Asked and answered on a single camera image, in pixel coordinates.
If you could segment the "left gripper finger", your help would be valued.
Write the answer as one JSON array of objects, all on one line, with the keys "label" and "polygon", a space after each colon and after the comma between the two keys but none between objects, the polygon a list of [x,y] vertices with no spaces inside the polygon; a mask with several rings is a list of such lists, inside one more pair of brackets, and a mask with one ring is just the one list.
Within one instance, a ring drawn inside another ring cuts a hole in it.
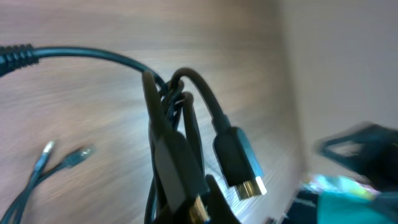
[{"label": "left gripper finger", "polygon": [[206,175],[205,180],[210,188],[209,194],[204,199],[206,210],[210,216],[210,223],[240,224],[240,221],[236,218],[225,200],[215,178],[212,175]]}]

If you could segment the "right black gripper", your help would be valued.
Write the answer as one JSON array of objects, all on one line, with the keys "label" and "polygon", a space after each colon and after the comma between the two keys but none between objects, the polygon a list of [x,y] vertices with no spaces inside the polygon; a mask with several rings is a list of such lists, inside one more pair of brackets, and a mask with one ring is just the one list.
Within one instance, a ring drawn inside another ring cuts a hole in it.
[{"label": "right black gripper", "polygon": [[[332,150],[343,143],[357,144],[359,149],[345,156]],[[320,141],[319,155],[368,179],[378,191],[397,190],[397,130],[368,123],[352,127]]]}]

